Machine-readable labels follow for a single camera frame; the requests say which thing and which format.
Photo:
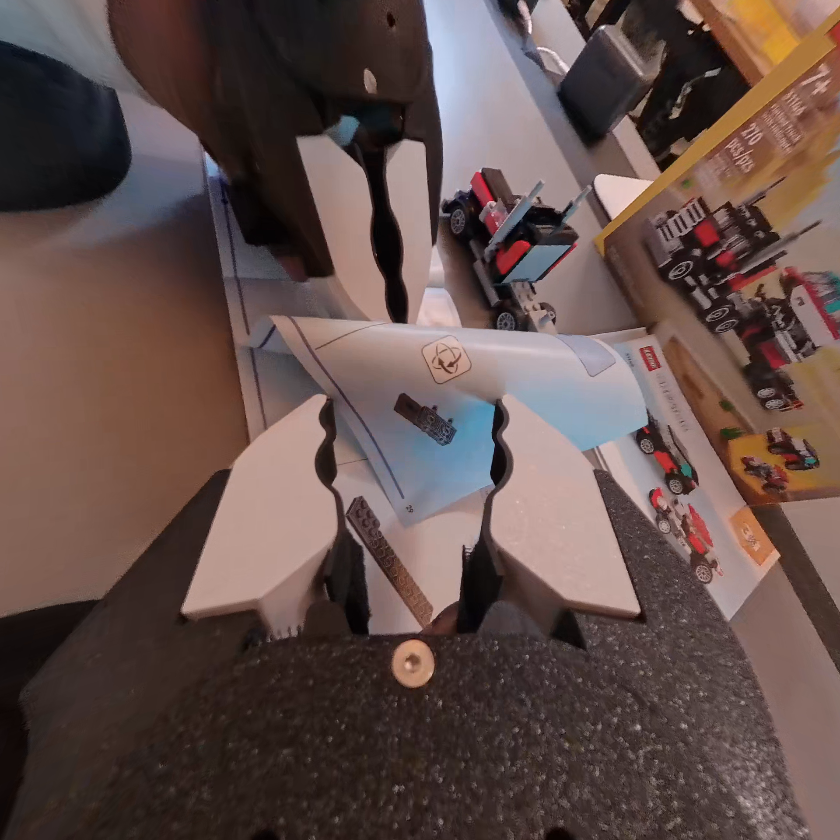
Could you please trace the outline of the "person's left forearm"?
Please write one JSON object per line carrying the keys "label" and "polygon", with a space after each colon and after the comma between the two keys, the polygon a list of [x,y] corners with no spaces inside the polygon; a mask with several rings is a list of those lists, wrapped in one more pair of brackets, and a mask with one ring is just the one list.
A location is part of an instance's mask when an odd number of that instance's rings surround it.
{"label": "person's left forearm", "polygon": [[106,1],[1,1],[1,40],[105,87],[144,95],[112,40]]}

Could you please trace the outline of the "red black lego vehicle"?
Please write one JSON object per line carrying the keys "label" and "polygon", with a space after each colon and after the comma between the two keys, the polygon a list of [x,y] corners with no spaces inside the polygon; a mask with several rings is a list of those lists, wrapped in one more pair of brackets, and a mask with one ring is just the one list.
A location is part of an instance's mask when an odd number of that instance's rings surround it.
{"label": "red black lego vehicle", "polygon": [[440,206],[449,233],[472,255],[490,325],[498,331],[557,334],[555,308],[539,299],[536,286],[577,246],[570,220],[592,185],[561,210],[543,202],[543,187],[538,181],[527,194],[516,194],[500,170],[484,167]]}

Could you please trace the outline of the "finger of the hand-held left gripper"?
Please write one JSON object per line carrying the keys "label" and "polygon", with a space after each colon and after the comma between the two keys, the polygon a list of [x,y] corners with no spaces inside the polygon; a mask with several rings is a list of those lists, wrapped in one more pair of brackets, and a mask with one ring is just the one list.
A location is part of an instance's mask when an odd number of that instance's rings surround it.
{"label": "finger of the hand-held left gripper", "polygon": [[329,256],[331,283],[344,314],[392,322],[386,283],[371,243],[372,202],[363,166],[328,135],[297,139]]}
{"label": "finger of the hand-held left gripper", "polygon": [[405,322],[414,324],[425,290],[442,286],[442,260],[433,233],[423,143],[402,140],[387,151],[387,197],[400,242],[400,279],[406,294]]}

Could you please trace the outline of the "lego set box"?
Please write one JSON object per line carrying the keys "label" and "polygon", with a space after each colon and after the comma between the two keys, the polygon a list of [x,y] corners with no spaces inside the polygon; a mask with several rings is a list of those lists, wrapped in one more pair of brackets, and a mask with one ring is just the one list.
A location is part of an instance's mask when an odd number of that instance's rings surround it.
{"label": "lego set box", "polygon": [[838,11],[600,247],[744,498],[838,498]]}

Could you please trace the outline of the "person's left hand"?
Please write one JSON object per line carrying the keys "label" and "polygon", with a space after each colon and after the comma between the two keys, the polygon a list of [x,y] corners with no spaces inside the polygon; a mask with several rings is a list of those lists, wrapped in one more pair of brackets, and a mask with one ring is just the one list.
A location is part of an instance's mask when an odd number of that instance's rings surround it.
{"label": "person's left hand", "polygon": [[211,47],[200,1],[108,1],[122,63],[154,104],[192,131],[219,161],[224,139],[214,115]]}

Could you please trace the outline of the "open lego instruction booklet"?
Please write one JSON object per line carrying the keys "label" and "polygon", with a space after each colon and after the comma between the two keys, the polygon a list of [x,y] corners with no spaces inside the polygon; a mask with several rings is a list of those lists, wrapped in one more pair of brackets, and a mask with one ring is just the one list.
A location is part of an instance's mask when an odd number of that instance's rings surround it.
{"label": "open lego instruction booklet", "polygon": [[459,596],[497,400],[516,397],[585,457],[643,419],[634,376],[583,335],[295,314],[313,303],[299,285],[240,275],[247,248],[209,161],[206,173],[251,443],[309,398],[332,400],[334,485],[364,553],[370,631],[412,634]]}

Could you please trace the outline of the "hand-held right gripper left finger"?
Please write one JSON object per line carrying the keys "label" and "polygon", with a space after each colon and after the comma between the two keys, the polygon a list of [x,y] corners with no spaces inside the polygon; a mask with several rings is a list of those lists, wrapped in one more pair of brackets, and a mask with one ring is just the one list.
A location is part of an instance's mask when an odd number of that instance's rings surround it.
{"label": "hand-held right gripper left finger", "polygon": [[236,458],[182,603],[191,620],[254,612],[274,637],[303,629],[310,606],[337,606],[370,632],[364,553],[334,485],[333,401],[313,396]]}

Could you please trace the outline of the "closed lego instruction booklet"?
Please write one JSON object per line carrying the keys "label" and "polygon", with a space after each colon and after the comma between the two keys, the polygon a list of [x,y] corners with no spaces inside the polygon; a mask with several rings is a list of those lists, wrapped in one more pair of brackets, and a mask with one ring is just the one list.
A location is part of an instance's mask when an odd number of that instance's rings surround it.
{"label": "closed lego instruction booklet", "polygon": [[612,347],[644,398],[643,424],[600,447],[603,463],[732,619],[780,552],[736,488],[654,336]]}

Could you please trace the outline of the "black box device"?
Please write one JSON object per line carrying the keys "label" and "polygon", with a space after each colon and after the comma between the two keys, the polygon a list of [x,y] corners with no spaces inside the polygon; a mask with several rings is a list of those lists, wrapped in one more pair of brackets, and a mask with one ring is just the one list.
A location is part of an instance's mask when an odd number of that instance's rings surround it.
{"label": "black box device", "polygon": [[614,131],[646,97],[658,74],[615,24],[599,27],[565,73],[558,97],[587,143]]}

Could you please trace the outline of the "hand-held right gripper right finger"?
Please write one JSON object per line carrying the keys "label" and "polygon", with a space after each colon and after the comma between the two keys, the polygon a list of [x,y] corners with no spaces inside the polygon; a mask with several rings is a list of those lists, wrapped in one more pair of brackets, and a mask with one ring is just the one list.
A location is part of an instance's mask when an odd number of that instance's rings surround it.
{"label": "hand-held right gripper right finger", "polygon": [[491,490],[463,553],[459,631],[582,637],[579,615],[643,621],[587,458],[512,395],[493,417]]}

